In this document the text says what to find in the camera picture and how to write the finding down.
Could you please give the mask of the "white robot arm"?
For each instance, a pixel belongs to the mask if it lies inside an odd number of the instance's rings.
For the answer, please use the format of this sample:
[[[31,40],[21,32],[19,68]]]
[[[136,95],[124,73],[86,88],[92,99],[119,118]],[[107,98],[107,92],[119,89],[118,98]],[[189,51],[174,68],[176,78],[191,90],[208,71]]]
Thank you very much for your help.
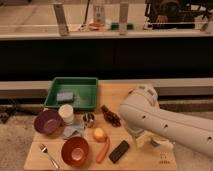
[[[138,137],[144,130],[213,158],[213,120],[157,107],[158,94],[150,85],[139,85],[119,106],[127,132]]]

